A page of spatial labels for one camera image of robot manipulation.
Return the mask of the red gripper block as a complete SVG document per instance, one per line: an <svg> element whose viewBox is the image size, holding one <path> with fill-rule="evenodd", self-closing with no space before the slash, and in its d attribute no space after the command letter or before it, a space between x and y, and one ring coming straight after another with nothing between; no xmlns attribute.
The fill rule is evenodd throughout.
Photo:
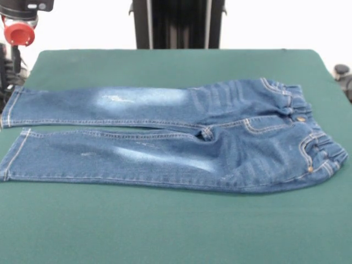
<svg viewBox="0 0 352 264"><path fill-rule="evenodd" d="M21 54L18 46L29 46L35 40L36 20L11 19L2 16L5 40L12 45L13 71L21 71Z"/></svg>

